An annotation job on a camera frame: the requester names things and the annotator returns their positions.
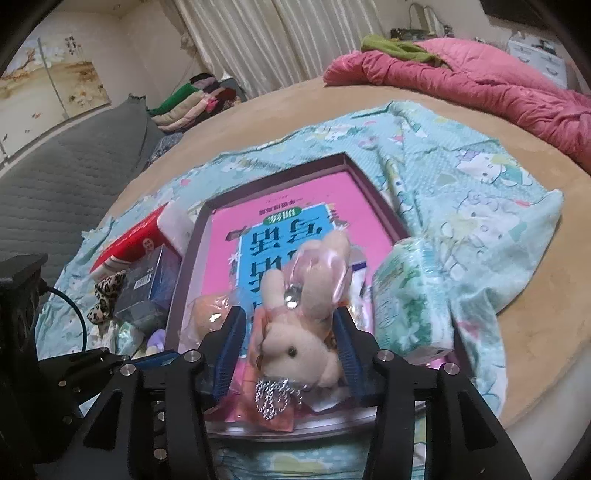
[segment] silver chain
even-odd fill
[[[265,420],[272,420],[282,413],[291,403],[292,397],[297,402],[296,406],[301,407],[302,396],[300,388],[291,385],[287,379],[269,380],[260,378],[256,382],[256,410],[262,414]]]

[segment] pink blanket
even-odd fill
[[[489,45],[435,38],[420,45],[452,70],[354,51],[324,73],[327,85],[372,83],[419,90],[501,116],[570,156],[591,173],[591,99]]]

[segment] white curtain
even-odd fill
[[[359,50],[361,39],[383,34],[373,0],[274,0],[306,78],[340,55]]]
[[[249,97],[322,74],[382,33],[373,0],[175,0],[204,64]]]

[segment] bed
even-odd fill
[[[501,421],[533,478],[550,479],[591,420],[591,298],[584,261],[591,253],[591,212],[586,207],[591,178],[544,141],[503,119],[420,93],[386,86],[325,87],[321,79],[314,79],[256,98],[193,128],[130,182],[106,217],[124,213],[138,199],[222,151],[262,144],[393,99],[416,101],[499,138],[544,187],[564,192],[561,222],[536,274],[499,316],[509,378]]]

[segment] stuffed bunny keychain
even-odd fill
[[[268,270],[261,281],[267,316],[259,343],[255,403],[266,420],[284,411],[301,392],[333,387],[341,376],[337,353],[327,345],[332,313],[348,298],[350,242],[342,231],[298,249],[284,270]]]

